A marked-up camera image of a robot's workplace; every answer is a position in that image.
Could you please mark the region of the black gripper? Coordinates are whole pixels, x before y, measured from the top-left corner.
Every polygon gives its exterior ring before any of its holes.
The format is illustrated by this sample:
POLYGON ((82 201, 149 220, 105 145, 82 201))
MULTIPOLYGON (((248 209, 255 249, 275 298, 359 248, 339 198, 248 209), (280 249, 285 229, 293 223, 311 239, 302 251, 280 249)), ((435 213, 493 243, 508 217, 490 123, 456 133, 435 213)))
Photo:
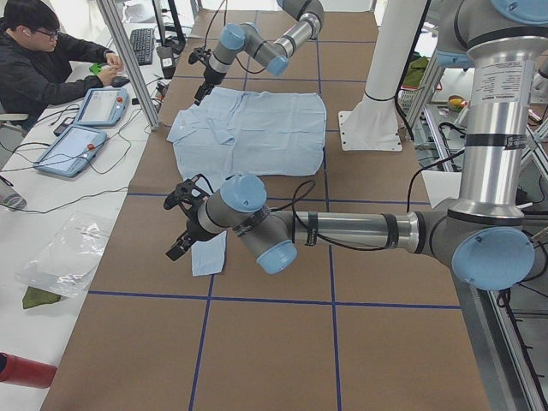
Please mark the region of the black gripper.
POLYGON ((196 211, 187 210, 185 215, 188 219, 185 233, 182 233, 165 253, 171 261, 177 261, 182 257, 187 252, 188 245, 209 241, 218 235, 218 232, 212 233, 200 225, 196 211))
POLYGON ((206 96, 206 88, 213 88, 223 82, 227 74, 227 66, 213 67, 207 65, 204 70, 204 85, 201 85, 194 95, 194 103, 200 105, 206 96))

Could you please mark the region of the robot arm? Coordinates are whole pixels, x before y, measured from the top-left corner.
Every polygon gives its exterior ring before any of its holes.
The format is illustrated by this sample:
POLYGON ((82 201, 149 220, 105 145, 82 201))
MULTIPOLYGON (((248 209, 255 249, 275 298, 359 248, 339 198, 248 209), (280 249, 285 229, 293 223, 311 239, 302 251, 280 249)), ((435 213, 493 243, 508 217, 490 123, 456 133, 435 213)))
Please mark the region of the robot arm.
POLYGON ((535 249, 522 232, 515 196, 534 64, 547 47, 547 4, 445 1, 442 12, 438 54, 466 55, 474 66, 456 199, 403 216, 282 211, 266 205, 265 185, 257 176, 235 174, 212 194, 192 178, 164 202, 166 209, 180 207, 188 219, 169 258, 233 230, 270 274, 295 260, 297 243, 327 243, 428 255, 476 289, 503 290, 522 281, 533 268, 535 249))
POLYGON ((199 105, 215 86, 222 84, 239 53, 247 53, 267 72, 279 76, 298 48, 318 37, 325 17, 321 2, 288 0, 279 1, 277 5, 295 19, 295 24, 275 41, 264 39, 252 23, 230 23, 223 27, 214 49, 202 46, 193 50, 188 62, 200 62, 205 66, 204 82, 194 95, 195 104, 199 105))

